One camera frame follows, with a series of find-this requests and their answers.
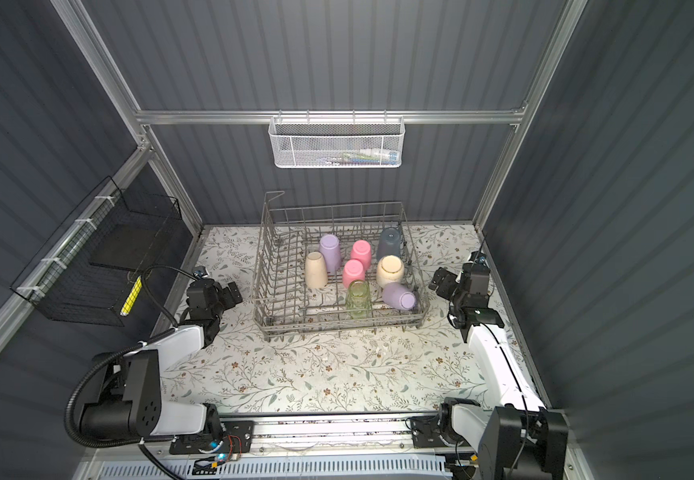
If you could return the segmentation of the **white cup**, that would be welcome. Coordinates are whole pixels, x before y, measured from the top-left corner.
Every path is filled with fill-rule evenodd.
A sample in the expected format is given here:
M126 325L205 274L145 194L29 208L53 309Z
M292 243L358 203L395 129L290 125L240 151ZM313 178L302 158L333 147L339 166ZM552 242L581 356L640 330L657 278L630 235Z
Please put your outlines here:
M377 264L376 281L381 288L391 283L400 283L405 274L405 264L396 255L385 255Z

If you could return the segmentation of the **blue transparent cup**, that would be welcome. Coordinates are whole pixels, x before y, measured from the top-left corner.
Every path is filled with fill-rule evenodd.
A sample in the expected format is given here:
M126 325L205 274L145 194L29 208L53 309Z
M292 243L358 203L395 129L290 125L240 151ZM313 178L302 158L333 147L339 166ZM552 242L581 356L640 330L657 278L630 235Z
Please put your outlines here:
M376 259L381 261L384 257L395 256L402 257L404 237L402 229L397 226L384 228L380 233L377 248Z

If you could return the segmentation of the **green transparent cup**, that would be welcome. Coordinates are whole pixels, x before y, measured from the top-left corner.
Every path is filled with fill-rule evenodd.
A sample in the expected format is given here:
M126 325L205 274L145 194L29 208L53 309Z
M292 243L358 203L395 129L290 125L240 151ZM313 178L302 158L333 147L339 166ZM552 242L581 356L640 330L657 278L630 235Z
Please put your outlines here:
M365 280L354 280L349 285L345 308L353 319L366 319L371 316L371 288Z

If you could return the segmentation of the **beige cup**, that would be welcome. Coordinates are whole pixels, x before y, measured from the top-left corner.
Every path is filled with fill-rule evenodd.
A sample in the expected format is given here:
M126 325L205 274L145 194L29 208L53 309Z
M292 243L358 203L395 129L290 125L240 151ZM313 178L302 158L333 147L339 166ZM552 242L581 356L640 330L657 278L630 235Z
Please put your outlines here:
M304 266L305 284L310 289L322 289L328 284L328 271L325 259L319 251L307 254Z

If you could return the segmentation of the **pink cup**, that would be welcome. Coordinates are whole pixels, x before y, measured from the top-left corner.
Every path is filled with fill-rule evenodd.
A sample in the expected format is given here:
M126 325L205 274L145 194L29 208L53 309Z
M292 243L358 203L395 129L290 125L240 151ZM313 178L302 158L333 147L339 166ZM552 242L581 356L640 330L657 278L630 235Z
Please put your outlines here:
M368 271L372 261L371 244L363 239L355 241L351 248L350 259L359 261L364 270Z
M365 266L360 260L348 260L343 267L342 284L348 289L354 281L364 281L365 272Z

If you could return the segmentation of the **light purple cup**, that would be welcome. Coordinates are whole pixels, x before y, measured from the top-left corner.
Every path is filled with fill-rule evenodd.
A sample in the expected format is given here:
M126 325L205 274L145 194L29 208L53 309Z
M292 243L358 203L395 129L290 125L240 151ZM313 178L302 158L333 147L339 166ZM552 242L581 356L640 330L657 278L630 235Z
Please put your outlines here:
M329 274L337 274L342 266L342 253L339 238L334 234L323 235L319 241L319 251L324 258Z

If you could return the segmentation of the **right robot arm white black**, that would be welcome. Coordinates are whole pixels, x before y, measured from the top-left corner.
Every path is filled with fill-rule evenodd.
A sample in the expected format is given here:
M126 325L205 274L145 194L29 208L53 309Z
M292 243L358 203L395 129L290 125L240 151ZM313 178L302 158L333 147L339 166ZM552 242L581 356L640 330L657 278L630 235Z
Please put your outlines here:
M491 269L474 252L460 272L438 268L429 288L448 302L447 319L474 353L486 384L482 402L446 398L437 417L441 437L475 450L475 479L561 479L569 427L547 409L521 371L505 322L489 306Z

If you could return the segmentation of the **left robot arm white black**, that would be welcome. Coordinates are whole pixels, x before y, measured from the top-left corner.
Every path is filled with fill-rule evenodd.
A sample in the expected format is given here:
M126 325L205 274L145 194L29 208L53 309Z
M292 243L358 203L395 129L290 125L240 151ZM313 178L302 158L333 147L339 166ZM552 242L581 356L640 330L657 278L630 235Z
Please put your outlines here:
M177 325L116 353L100 354L72 391L64 427L75 442L117 447L161 437L198 437L213 445L224 435L216 409L165 397L161 376L184 358L210 346L225 311L243 302L236 283L223 286L203 276L187 288Z

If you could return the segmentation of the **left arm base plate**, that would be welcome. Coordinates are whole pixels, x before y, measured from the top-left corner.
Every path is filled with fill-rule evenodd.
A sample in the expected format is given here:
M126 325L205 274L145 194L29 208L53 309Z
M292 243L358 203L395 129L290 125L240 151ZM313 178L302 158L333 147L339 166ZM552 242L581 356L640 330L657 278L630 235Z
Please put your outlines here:
M252 421L223 422L218 429L177 436L169 446L171 455L245 454L252 445L255 424Z

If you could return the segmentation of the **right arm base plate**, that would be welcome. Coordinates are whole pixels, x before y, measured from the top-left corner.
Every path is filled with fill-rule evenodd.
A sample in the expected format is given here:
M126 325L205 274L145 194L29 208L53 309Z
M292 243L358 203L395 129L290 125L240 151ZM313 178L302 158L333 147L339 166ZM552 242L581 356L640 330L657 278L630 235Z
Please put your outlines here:
M462 439L449 426L444 425L439 415L417 415L405 420L411 432L413 446L421 448L454 447Z

